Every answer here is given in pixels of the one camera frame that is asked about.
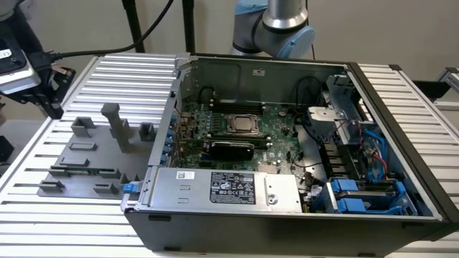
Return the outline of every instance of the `white label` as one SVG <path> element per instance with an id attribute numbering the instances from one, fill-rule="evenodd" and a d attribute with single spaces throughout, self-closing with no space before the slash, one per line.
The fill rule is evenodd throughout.
<path id="1" fill-rule="evenodd" d="M 10 49 L 0 50 L 0 59 L 7 58 L 12 55 L 12 51 Z"/>
<path id="2" fill-rule="evenodd" d="M 195 179 L 194 171 L 178 171 L 178 179 Z"/>
<path id="3" fill-rule="evenodd" d="M 253 75 L 255 75 L 255 76 L 265 76 L 265 70 L 254 70 L 253 71 Z"/>

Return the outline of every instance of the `motherboard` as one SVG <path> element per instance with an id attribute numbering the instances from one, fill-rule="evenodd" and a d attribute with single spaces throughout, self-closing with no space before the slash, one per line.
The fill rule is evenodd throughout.
<path id="1" fill-rule="evenodd" d="M 197 102 L 185 103 L 182 122 L 183 167 L 214 168 L 227 170 L 263 171 L 290 174 L 297 167 L 291 166 L 291 158 L 301 151 L 298 133 L 295 132 L 295 113 L 283 105 L 255 105 L 254 110 L 210 108 Z M 215 145 L 225 142 L 253 145 L 254 149 L 239 154 L 230 147 L 218 152 L 219 157 L 209 153 L 210 141 Z"/>

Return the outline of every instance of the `blue plastic latch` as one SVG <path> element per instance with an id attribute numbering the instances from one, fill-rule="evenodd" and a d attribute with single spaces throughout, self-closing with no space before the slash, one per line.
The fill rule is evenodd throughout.
<path id="1" fill-rule="evenodd" d="M 343 198 L 338 201 L 338 209 L 342 213 L 366 213 L 366 206 L 362 199 Z"/>
<path id="2" fill-rule="evenodd" d="M 359 191 L 357 181 L 351 179 L 335 179 L 331 182 L 331 188 L 334 192 L 339 191 Z"/>
<path id="3" fill-rule="evenodd" d="M 124 186 L 123 186 L 123 194 L 137 194 L 137 193 L 139 193 L 138 188 L 139 188 L 139 185 L 137 185 L 137 184 L 124 184 Z"/>

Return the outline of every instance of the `barcode sticker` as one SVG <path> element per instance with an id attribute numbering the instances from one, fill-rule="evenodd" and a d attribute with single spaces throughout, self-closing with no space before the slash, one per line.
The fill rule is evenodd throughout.
<path id="1" fill-rule="evenodd" d="M 195 179 L 194 171 L 178 171 L 178 179 Z"/>

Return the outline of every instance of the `capacitor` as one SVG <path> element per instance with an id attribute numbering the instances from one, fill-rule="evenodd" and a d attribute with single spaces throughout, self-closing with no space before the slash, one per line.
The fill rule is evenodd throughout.
<path id="1" fill-rule="evenodd" d="M 287 116 L 287 112 L 286 111 L 279 111 L 278 115 L 279 115 L 279 117 L 286 117 Z"/>

